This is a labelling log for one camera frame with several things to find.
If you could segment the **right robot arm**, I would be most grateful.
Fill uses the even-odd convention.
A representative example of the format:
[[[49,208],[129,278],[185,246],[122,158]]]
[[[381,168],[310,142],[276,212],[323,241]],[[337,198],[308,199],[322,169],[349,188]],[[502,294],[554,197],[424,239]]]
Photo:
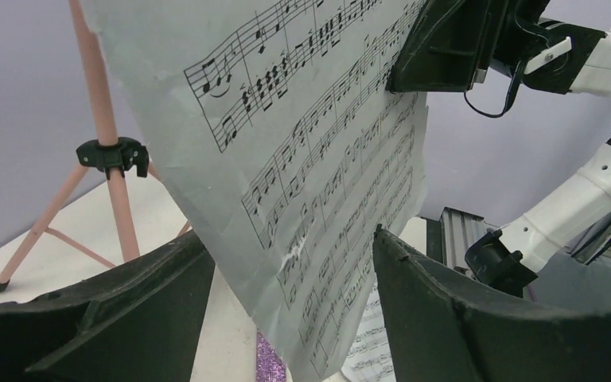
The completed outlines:
[[[467,95],[488,70],[509,78],[503,113],[521,87],[560,95],[611,99],[611,27],[593,29],[545,18],[545,1],[428,1],[411,26],[391,70],[394,93]],[[541,270],[576,237],[611,213],[611,120],[599,107],[550,99],[526,119],[501,113],[465,117],[452,101],[438,103],[426,142],[434,188],[450,196],[562,183],[528,210],[485,233],[465,251],[473,277],[521,296]]]

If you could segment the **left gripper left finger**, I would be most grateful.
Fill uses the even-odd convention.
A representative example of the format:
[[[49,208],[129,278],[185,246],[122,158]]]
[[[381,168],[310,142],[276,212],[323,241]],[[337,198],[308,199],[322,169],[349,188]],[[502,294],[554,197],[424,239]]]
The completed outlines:
[[[215,264],[193,232],[26,303],[0,303],[0,381],[187,381]]]

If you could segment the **sheet music page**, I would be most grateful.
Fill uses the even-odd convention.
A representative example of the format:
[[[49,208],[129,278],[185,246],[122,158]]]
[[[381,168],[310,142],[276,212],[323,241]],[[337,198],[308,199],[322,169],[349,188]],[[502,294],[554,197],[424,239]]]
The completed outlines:
[[[341,372],[348,381],[396,382],[376,283]]]
[[[426,97],[387,78],[422,1],[84,1],[166,189],[296,381],[338,372],[373,232],[424,199]]]

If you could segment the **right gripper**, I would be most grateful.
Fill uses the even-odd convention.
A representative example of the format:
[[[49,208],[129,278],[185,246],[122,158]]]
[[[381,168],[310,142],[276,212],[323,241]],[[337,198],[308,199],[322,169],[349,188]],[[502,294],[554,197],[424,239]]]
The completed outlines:
[[[571,49],[522,74],[536,91],[567,94],[606,32],[543,18],[548,1],[427,1],[399,52],[386,85],[393,93],[467,92],[488,67],[514,76],[517,64],[570,38]]]

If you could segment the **pink music stand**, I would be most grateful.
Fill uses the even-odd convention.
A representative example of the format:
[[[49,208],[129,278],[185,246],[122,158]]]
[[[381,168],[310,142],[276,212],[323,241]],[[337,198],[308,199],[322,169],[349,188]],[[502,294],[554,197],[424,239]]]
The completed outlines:
[[[15,271],[44,234],[56,237],[109,269],[116,266],[78,241],[50,227],[72,192],[91,169],[98,170],[106,178],[123,261],[127,263],[137,259],[140,256],[140,250],[130,209],[126,173],[131,169],[136,169],[138,177],[152,177],[161,181],[161,177],[150,160],[146,146],[136,139],[118,135],[107,70],[98,37],[89,29],[80,2],[70,1],[68,5],[84,70],[96,138],[76,148],[78,165],[68,175],[58,193],[26,233],[24,240],[1,270],[0,293],[7,289]]]

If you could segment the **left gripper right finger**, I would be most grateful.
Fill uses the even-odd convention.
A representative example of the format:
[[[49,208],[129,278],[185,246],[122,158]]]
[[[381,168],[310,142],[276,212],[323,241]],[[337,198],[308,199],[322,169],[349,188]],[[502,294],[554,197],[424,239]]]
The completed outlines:
[[[611,310],[521,298],[436,262],[382,226],[380,305],[399,381],[611,381]]]

